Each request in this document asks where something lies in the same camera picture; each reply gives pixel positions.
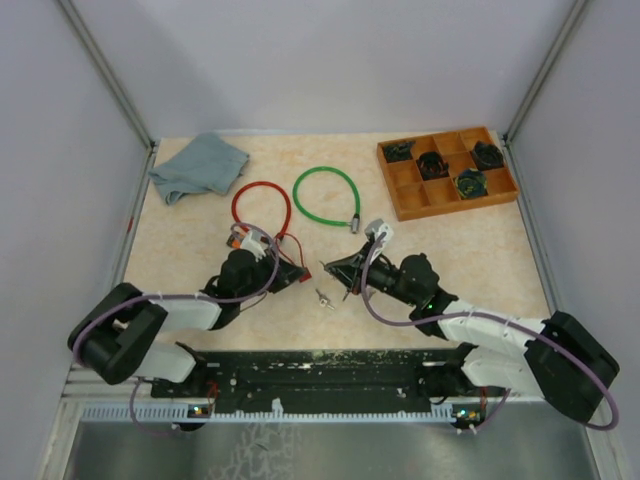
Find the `red cable padlock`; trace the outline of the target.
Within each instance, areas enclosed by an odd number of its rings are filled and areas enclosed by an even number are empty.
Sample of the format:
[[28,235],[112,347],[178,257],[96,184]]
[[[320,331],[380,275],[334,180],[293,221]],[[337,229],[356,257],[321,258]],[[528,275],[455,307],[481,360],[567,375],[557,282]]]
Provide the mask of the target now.
[[[295,245],[297,246],[298,249],[298,256],[299,256],[299,260],[295,261],[293,260],[288,254],[286,254],[283,250],[283,242],[286,238],[290,238],[294,241]],[[312,274],[311,271],[309,270],[309,268],[306,265],[305,262],[305,258],[304,258],[304,251],[303,251],[303,247],[302,244],[300,242],[300,240],[293,234],[290,233],[284,233],[284,234],[279,234],[276,238],[276,243],[278,246],[278,251],[279,254],[282,258],[284,258],[287,262],[289,262],[290,264],[296,266],[296,267],[300,267],[303,270],[303,274],[301,276],[301,278],[298,280],[299,283],[304,283],[309,281],[312,278]]]

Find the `black-headed key bunch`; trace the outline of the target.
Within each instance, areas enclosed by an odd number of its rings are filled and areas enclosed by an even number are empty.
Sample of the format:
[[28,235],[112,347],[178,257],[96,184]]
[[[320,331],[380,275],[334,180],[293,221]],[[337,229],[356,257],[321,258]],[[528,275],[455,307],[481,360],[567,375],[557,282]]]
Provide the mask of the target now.
[[350,296],[360,296],[362,292],[365,292],[368,296],[373,296],[375,294],[375,290],[373,288],[367,286],[363,289],[360,283],[353,283],[346,288],[342,300],[345,301]]

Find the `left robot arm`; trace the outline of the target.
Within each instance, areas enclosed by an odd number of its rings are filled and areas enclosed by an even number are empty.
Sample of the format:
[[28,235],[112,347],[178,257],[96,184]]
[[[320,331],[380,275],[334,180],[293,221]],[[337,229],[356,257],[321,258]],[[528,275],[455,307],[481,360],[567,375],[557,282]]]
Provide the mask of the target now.
[[229,253],[205,287],[195,294],[145,294],[123,282],[114,287],[70,333],[75,361],[109,385],[131,377],[173,383],[184,395],[201,394],[208,373],[197,366],[188,346],[164,344],[160,333],[183,329],[211,331],[236,319],[241,305],[264,293],[277,293],[310,277],[307,268],[245,249]]

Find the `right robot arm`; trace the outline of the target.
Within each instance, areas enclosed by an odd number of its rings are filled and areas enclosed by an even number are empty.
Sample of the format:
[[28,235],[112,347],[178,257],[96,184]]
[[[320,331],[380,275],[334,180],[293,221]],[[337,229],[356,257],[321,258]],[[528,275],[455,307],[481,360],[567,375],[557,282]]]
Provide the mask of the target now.
[[423,253],[393,265],[373,244],[324,271],[362,297],[377,321],[390,325],[371,304],[370,289],[409,305],[405,326],[427,336],[468,346],[446,372],[448,387],[461,396],[478,387],[500,387],[544,399],[565,417],[598,431],[620,420],[609,388],[620,366],[574,316],[556,311],[545,319],[506,317],[446,292]]

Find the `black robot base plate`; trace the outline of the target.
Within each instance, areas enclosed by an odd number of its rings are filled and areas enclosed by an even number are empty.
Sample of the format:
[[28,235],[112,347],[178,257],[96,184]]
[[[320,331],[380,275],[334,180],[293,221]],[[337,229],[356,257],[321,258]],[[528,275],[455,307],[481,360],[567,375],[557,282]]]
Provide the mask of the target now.
[[154,399],[211,398],[219,413],[427,413],[479,396],[461,371],[469,348],[201,352],[183,383],[155,380]]

